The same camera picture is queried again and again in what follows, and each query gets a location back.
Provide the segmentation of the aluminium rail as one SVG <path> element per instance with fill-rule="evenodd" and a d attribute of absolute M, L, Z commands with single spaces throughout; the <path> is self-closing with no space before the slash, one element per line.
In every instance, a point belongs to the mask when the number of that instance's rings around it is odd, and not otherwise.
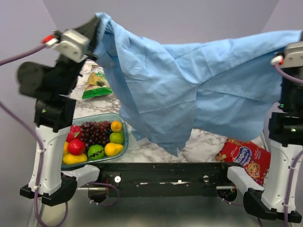
<path fill-rule="evenodd" d="M 88 190 L 88 191 L 106 191 L 106 187 L 80 187 L 77 190 Z"/>

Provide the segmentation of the green apple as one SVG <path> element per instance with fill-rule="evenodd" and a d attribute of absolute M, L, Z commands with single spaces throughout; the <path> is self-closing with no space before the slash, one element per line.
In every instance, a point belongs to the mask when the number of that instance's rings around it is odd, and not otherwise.
<path fill-rule="evenodd" d="M 124 135 L 122 132 L 113 132 L 110 134 L 109 140 L 111 143 L 122 145 L 124 143 Z"/>

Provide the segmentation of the yellow lemon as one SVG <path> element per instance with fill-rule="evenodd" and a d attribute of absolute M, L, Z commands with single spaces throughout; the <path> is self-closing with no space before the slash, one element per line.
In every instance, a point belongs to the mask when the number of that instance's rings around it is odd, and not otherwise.
<path fill-rule="evenodd" d="M 69 143 L 68 142 L 65 142 L 64 144 L 64 149 L 63 149 L 63 155 L 67 155 L 69 152 L 68 152 L 68 145 Z"/>

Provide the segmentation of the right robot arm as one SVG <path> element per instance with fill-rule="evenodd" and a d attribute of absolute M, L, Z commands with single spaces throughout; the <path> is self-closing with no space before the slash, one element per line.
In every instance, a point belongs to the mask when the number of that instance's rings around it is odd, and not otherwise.
<path fill-rule="evenodd" d="M 290 43 L 271 64 L 283 76 L 280 113 L 269 119 L 270 170 L 265 187 L 257 184 L 242 167 L 229 166 L 218 173 L 223 185 L 233 182 L 243 194 L 245 211 L 266 220 L 300 223 L 295 189 L 303 158 L 303 40 Z"/>

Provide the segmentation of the teal plastic fruit bowl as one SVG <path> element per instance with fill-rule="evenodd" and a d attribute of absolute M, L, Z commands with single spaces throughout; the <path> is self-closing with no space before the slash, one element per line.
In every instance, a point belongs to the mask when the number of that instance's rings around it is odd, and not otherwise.
<path fill-rule="evenodd" d="M 62 170 L 122 156 L 128 148 L 126 123 L 116 113 L 76 118 L 68 133 Z"/>

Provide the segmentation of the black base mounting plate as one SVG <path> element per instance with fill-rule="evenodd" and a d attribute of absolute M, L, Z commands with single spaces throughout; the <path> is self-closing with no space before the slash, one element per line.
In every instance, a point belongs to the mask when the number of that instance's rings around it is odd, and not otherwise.
<path fill-rule="evenodd" d="M 240 164 L 211 163 L 100 163 L 96 180 L 89 184 L 108 182 L 115 186 L 110 196 L 174 197 L 217 196 L 218 186 L 232 186 L 227 170 Z"/>

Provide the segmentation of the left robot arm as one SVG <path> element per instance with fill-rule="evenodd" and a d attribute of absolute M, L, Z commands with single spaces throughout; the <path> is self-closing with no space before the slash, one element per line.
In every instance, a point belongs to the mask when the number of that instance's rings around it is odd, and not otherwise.
<path fill-rule="evenodd" d="M 101 186 L 105 175 L 95 166 L 61 171 L 63 147 L 70 131 L 76 101 L 69 97 L 80 71 L 97 45 L 98 17 L 64 32 L 54 31 L 45 41 L 60 53 L 53 67 L 24 62 L 17 71 L 19 91 L 36 100 L 34 122 L 37 139 L 32 177 L 20 189 L 29 199 L 55 206 L 68 202 L 77 188 L 91 183 Z"/>

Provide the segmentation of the red cookie bag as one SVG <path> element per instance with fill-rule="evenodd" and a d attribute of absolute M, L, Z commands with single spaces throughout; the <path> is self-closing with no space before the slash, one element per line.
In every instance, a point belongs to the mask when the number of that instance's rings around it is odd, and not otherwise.
<path fill-rule="evenodd" d="M 270 158 L 271 154 L 259 145 L 234 139 L 227 139 L 223 149 L 216 156 L 217 161 L 240 164 L 261 186 L 269 169 Z"/>

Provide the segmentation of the yellow pear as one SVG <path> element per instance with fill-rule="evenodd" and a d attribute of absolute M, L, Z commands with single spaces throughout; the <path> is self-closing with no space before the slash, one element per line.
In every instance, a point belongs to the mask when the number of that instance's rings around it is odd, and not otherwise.
<path fill-rule="evenodd" d="M 105 150 L 105 155 L 108 157 L 113 157 L 121 153 L 124 149 L 123 145 L 120 144 L 115 144 L 115 143 L 108 143 L 105 145 L 104 150 Z"/>

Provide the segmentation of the dark purple grape bunch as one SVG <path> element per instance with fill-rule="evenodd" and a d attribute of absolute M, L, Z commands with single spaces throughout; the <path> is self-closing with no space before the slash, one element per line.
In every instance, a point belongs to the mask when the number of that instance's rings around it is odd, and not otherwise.
<path fill-rule="evenodd" d="M 105 146 L 110 142 L 109 136 L 112 133 L 110 121 L 84 122 L 80 126 L 81 140 L 86 145 L 86 151 L 93 145 Z"/>

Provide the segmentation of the yellow mango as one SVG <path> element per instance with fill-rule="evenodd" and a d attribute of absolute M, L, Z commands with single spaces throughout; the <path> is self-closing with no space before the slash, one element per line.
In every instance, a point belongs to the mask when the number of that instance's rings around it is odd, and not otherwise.
<path fill-rule="evenodd" d="M 71 153 L 68 153 L 63 156 L 62 161 L 63 163 L 67 165 L 72 165 L 72 164 L 77 164 L 77 163 L 83 163 L 88 160 L 88 157 L 86 154 L 81 154 L 81 155 L 73 155 Z"/>

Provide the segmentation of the green chips bag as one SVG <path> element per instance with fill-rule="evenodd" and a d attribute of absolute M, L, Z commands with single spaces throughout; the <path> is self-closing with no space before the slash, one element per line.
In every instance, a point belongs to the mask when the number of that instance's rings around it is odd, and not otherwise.
<path fill-rule="evenodd" d="M 112 93 L 113 91 L 110 88 L 103 68 L 97 64 L 92 65 L 82 94 L 82 99 L 106 96 Z"/>

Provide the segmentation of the red apple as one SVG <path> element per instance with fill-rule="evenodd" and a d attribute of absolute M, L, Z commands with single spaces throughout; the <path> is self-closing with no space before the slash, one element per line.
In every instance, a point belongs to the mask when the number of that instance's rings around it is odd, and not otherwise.
<path fill-rule="evenodd" d="M 83 154 L 86 150 L 86 145 L 85 143 L 80 140 L 80 139 L 73 139 L 69 142 L 68 152 L 71 153 L 72 155 L 79 156 Z"/>

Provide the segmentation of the small orange fruit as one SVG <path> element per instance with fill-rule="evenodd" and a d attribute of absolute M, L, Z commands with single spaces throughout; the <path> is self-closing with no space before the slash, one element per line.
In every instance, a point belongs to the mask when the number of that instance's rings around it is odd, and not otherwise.
<path fill-rule="evenodd" d="M 112 132 L 120 132 L 123 129 L 123 125 L 120 121 L 112 121 L 110 128 Z"/>

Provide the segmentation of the blue short-sleeved shirt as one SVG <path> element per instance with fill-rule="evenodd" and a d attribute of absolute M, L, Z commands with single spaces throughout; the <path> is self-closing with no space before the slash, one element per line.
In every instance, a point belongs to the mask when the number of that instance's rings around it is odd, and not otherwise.
<path fill-rule="evenodd" d="M 282 30 L 208 43 L 160 44 L 98 13 L 96 63 L 120 100 L 120 117 L 136 140 L 172 155 L 193 129 L 232 139 L 258 137 L 281 94 L 275 52 L 300 40 Z"/>

